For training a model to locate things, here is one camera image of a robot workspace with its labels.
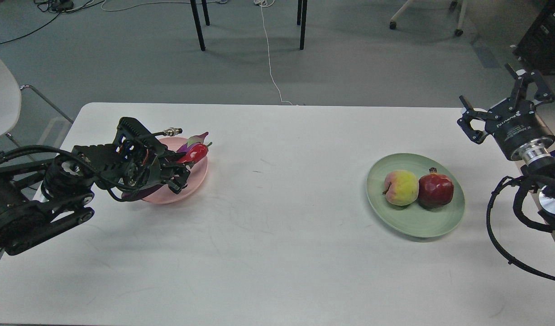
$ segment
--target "white cord on floor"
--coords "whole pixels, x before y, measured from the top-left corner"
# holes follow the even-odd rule
[[[271,5],[273,5],[273,2],[271,4],[267,4],[266,0],[254,0],[254,4],[255,2],[258,1],[259,4],[259,9],[261,10],[261,21],[263,23],[263,31],[265,32],[265,40],[268,43],[268,64],[269,64],[269,76],[272,78],[272,82],[273,82],[273,86],[276,87],[277,92],[279,93],[279,100],[281,103],[290,103],[291,105],[294,105],[294,103],[290,102],[290,101],[284,101],[282,98],[282,91],[280,91],[278,85],[276,84],[275,80],[273,80],[273,75],[272,75],[272,60],[271,57],[269,56],[269,37],[268,37],[268,32],[265,29],[265,18],[263,18],[263,9],[267,8]]]
[[[261,8],[271,7],[274,2],[276,2],[276,0],[272,0],[271,4],[268,4],[267,0],[253,0],[253,4]]]
[[[216,0],[216,1],[208,1],[208,4],[226,4],[228,0]],[[144,6],[144,5],[156,5],[156,4],[190,4],[190,2],[188,1],[162,1],[162,2],[145,2],[143,4],[138,4],[138,5],[134,5],[134,6],[130,6],[127,8],[122,8],[122,9],[104,9],[105,4],[108,2],[108,0],[102,0],[102,4],[100,5],[100,9],[106,11],[106,12],[120,12],[123,10],[127,10],[127,9],[132,9],[138,6]]]

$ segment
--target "chair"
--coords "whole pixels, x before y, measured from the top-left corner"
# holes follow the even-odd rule
[[[47,97],[44,96],[32,85],[18,86],[14,76],[11,74],[7,66],[0,60],[0,136],[5,135],[14,145],[20,147],[21,145],[14,136],[10,133],[12,128],[16,125],[20,115],[22,95],[21,92],[25,89],[31,89],[40,98],[42,98],[48,105],[50,105],[56,112],[60,113],[71,124],[73,120],[69,118],[58,106],[54,105]]]
[[[413,2],[414,0],[407,0],[406,3],[402,7],[400,7],[400,9],[394,14],[394,16],[390,18],[390,29],[396,29],[396,20],[400,15],[402,15],[402,12],[404,12],[406,8],[410,7],[410,5]],[[455,8],[457,8],[457,4],[458,4],[458,0],[452,1],[449,9],[454,10]],[[466,13],[466,6],[467,6],[467,0],[462,0],[462,4],[460,5],[459,21],[458,21],[457,29],[455,29],[456,36],[462,35],[462,23],[464,21],[464,14]]]

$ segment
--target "red pepper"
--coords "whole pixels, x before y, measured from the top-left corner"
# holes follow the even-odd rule
[[[195,144],[195,146],[193,146],[184,157],[181,157],[177,163],[197,163],[201,161],[203,157],[207,156],[208,151],[209,148],[207,148],[207,145]]]

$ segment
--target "floor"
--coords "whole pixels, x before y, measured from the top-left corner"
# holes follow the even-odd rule
[[[388,25],[401,0],[309,1],[300,51],[297,2],[276,0],[263,9],[271,72],[283,100],[294,105],[460,108],[458,97],[465,95],[476,107],[490,107],[510,95],[513,80],[503,65],[521,68],[511,46],[541,9],[540,1],[520,2],[501,9],[509,19],[494,25],[480,19],[484,25],[475,25],[468,15],[464,34],[455,37],[459,9],[449,11],[449,0],[416,2],[396,30]],[[84,3],[75,0],[76,6]],[[140,3],[111,0],[103,6]],[[120,12],[98,5],[61,14],[33,35],[0,45],[0,58],[19,84],[37,87],[71,117],[95,101],[279,105],[261,14],[251,1],[209,4],[211,26],[203,26],[207,51],[201,52],[187,4]],[[29,1],[0,0],[0,42],[54,15]],[[555,76],[547,81],[555,91]],[[539,112],[555,132],[555,103]],[[21,118],[12,131],[21,143],[54,146],[66,128],[39,97],[23,93]],[[0,140],[0,151],[12,147]]]

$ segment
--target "black equipment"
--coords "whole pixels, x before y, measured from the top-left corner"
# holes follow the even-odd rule
[[[527,67],[555,74],[555,0],[548,0],[513,53]]]
[[[507,258],[509,264],[515,264],[530,273],[555,281],[555,277],[531,268],[511,256],[497,242],[491,229],[491,209],[497,194],[507,186],[518,186],[513,212],[519,221],[538,231],[555,231],[555,156],[547,151],[555,141],[555,136],[536,112],[539,105],[555,101],[555,95],[538,70],[515,72],[509,64],[505,67],[515,79],[511,96],[488,111],[475,110],[464,96],[460,96],[464,108],[457,123],[472,142],[480,144],[487,136],[492,135],[509,161],[522,159],[525,162],[521,167],[522,176],[504,177],[492,192],[487,206],[487,231],[493,245]],[[529,100],[526,94],[532,83],[536,85],[537,90],[534,99]],[[484,121],[484,130],[473,129],[470,125],[472,120]],[[528,192],[539,192],[542,209],[538,213],[546,224],[532,221],[523,214],[522,203]]]
[[[143,190],[168,185],[178,194],[187,185],[186,153],[168,150],[155,136],[175,136],[179,128],[152,134],[135,118],[123,117],[112,143],[74,146],[72,153],[47,146],[25,146],[0,155],[0,165],[36,153],[58,153],[53,159],[0,168],[0,248],[19,254],[89,220],[85,207],[93,184],[117,201],[143,198]],[[45,201],[30,201],[23,188],[42,182]],[[112,189],[123,192],[118,198]]]

